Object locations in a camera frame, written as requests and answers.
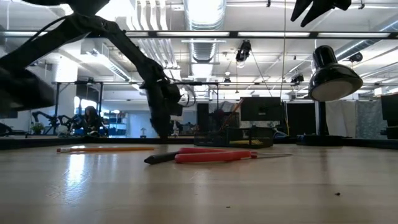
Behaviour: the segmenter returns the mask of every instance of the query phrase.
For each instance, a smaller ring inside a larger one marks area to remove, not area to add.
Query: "wire basket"
[[[271,128],[227,128],[224,132],[196,133],[196,146],[261,149],[273,145]]]

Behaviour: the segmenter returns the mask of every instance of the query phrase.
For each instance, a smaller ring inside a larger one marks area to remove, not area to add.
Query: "curtain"
[[[356,136],[356,101],[336,100],[326,103],[326,124],[330,135]]]
[[[380,131],[387,127],[383,120],[381,100],[358,101],[356,104],[356,138],[387,139]]]

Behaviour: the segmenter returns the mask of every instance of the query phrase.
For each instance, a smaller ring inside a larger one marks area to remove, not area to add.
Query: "black robotic arm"
[[[95,1],[97,4],[93,4],[93,7],[97,9],[98,4],[102,5],[108,1]],[[7,99],[12,99],[8,102],[1,100],[1,106],[6,106],[4,104],[7,103],[8,107],[17,110],[28,110],[54,105],[52,88],[25,68],[64,44],[85,37],[105,37],[136,66],[144,80],[141,88],[147,93],[152,127],[161,138],[166,138],[169,133],[170,115],[182,114],[182,105],[178,104],[181,96],[177,84],[170,83],[163,68],[147,58],[117,23],[93,16],[92,12],[88,14],[89,16],[73,13],[54,30],[24,43],[15,51],[0,58],[0,79],[4,81],[0,82],[0,91],[7,96]],[[31,91],[32,95],[21,93],[23,89]]]

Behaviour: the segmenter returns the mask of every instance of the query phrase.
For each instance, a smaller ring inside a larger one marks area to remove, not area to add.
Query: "black desk lamp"
[[[361,77],[351,68],[338,64],[331,47],[322,45],[312,56],[317,70],[308,88],[311,99],[321,102],[338,100],[361,88]]]
[[[360,89],[363,81],[351,68],[340,65],[333,49],[322,45],[313,52],[316,72],[312,75],[308,95],[317,110],[317,134],[297,136],[297,144],[306,146],[342,146],[342,136],[330,136],[326,130],[326,101],[339,100]]]

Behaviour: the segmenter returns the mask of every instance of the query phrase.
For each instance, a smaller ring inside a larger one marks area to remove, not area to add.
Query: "potted plant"
[[[31,130],[34,134],[42,134],[42,130],[44,130],[44,125],[42,123],[35,123],[31,127]]]

